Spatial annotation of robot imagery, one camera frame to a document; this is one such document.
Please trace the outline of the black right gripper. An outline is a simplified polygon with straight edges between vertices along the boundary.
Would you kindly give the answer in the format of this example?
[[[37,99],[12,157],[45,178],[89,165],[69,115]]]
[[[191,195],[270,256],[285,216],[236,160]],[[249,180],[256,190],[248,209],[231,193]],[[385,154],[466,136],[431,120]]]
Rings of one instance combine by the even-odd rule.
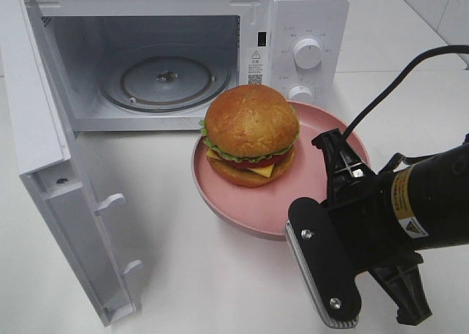
[[[311,141],[324,157],[326,199],[294,200],[287,220],[333,319],[359,316],[362,302],[355,278],[368,272],[395,302],[397,322],[418,325],[432,315],[418,268],[423,258],[406,242],[391,213],[385,194],[389,182],[374,177],[354,149],[341,141],[339,129]]]

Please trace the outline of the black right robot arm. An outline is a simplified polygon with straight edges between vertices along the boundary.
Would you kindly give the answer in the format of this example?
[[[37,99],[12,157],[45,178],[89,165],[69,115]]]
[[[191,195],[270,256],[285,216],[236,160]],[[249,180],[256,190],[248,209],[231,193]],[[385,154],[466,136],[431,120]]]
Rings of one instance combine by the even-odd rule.
[[[468,145],[423,157],[395,154],[372,171],[339,130],[312,141],[327,174],[324,201],[301,197],[288,210],[287,240],[323,322],[356,326],[356,276],[368,272],[396,303],[400,324],[431,315],[421,251],[468,243]]]

